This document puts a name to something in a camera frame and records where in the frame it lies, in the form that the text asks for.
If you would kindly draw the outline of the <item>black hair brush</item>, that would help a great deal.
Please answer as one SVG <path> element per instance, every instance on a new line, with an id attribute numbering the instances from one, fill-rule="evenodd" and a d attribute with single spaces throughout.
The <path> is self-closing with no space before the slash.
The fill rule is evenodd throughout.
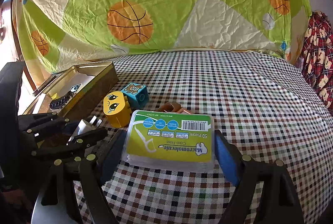
<path id="1" fill-rule="evenodd" d="M 51 110 L 62 109 L 74 97 L 74 95 L 75 95 L 74 92 L 68 91 L 62 97 L 53 99 L 49 105 L 50 109 Z"/>

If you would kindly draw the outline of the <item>yellow crying face block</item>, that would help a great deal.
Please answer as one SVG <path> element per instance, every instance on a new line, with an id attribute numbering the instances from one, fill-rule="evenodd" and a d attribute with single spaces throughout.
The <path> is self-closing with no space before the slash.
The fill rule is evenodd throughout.
<path id="1" fill-rule="evenodd" d="M 109 92 L 103 99 L 103 112 L 114 128 L 123 128 L 130 122 L 132 110 L 126 95 L 120 91 Z"/>

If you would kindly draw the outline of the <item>pink framed picture box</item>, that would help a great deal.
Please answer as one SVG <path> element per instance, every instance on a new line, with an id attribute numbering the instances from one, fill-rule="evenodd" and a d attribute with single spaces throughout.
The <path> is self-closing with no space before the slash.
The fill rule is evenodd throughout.
<path id="1" fill-rule="evenodd" d="M 177 102 L 168 102 L 166 103 L 166 112 L 169 113 L 179 113 L 179 114 L 192 114 L 190 111 L 182 107 L 179 103 Z"/>

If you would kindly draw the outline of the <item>brown wooden comb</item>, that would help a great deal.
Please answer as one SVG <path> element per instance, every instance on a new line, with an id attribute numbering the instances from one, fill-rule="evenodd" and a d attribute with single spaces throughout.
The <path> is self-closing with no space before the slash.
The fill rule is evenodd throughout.
<path id="1" fill-rule="evenodd" d="M 176 102 L 167 102 L 158 108 L 158 112 L 177 113 L 181 109 L 181 105 Z"/>

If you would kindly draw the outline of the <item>gold tin box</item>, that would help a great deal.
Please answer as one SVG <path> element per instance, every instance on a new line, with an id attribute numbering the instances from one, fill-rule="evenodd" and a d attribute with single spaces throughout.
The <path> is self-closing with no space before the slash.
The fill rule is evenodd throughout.
<path id="1" fill-rule="evenodd" d="M 74 65 L 43 84 L 24 114 L 57 113 L 70 120 L 86 118 L 118 80 L 111 61 Z"/>

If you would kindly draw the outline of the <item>blue teddy bear block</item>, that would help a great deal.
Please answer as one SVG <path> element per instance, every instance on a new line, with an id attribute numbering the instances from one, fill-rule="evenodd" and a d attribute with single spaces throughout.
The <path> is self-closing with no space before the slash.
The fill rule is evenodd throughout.
<path id="1" fill-rule="evenodd" d="M 142 84 L 131 82 L 121 92 L 128 98 L 133 109 L 143 109 L 149 101 L 147 87 Z"/>

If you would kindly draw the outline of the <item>green basketball bedsheet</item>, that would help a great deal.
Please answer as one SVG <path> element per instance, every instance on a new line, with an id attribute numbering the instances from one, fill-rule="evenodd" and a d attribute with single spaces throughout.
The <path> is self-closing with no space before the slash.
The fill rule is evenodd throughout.
<path id="1" fill-rule="evenodd" d="M 296 62 L 309 0 L 13 0 L 36 84 L 102 58 L 159 51 L 257 51 Z"/>

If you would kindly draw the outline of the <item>red bear patterned cloth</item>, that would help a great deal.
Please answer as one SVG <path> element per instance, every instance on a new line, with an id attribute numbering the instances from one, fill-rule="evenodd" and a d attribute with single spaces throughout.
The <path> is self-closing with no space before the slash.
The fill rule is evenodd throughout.
<path id="1" fill-rule="evenodd" d="M 305 81 L 332 112 L 332 25 L 321 11 L 309 19 L 299 60 Z"/>

